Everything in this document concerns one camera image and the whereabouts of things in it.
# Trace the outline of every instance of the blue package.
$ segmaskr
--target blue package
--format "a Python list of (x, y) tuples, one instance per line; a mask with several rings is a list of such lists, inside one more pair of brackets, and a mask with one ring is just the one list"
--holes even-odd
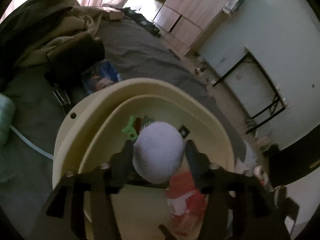
[(113, 64), (102, 60), (84, 71), (81, 74), (81, 81), (87, 93), (92, 94), (122, 81), (122, 78)]

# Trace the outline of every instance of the white cable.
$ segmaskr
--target white cable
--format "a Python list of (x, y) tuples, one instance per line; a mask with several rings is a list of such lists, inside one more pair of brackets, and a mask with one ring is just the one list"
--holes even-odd
[(32, 149), (36, 150), (38, 153), (48, 157), (49, 159), (53, 160), (53, 155), (50, 153), (45, 152), (43, 149), (39, 148), (38, 146), (34, 145), (30, 142), (26, 137), (24, 137), (17, 129), (15, 129), (12, 125), (10, 126), (11, 130), (14, 131), (16, 135), (18, 135), (26, 144), (28, 144)]

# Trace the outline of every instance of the white ball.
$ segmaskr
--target white ball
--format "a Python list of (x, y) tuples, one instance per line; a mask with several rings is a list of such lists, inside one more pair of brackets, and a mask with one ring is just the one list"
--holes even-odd
[(159, 184), (168, 181), (180, 168), (185, 143), (180, 133), (166, 122), (153, 122), (134, 143), (133, 166), (145, 180)]

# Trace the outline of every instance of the red plastic bag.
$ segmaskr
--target red plastic bag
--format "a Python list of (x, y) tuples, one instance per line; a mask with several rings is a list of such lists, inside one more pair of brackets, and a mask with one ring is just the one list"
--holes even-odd
[(173, 176), (169, 184), (165, 196), (171, 214), (170, 227), (177, 235), (187, 236), (204, 217), (206, 196), (196, 188), (190, 171)]

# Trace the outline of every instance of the white wall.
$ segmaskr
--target white wall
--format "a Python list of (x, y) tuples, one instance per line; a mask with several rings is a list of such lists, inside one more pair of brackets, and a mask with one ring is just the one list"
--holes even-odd
[(268, 123), (280, 148), (320, 123), (319, 30), (306, 0), (246, 0), (199, 50), (220, 75), (252, 52), (290, 106)]

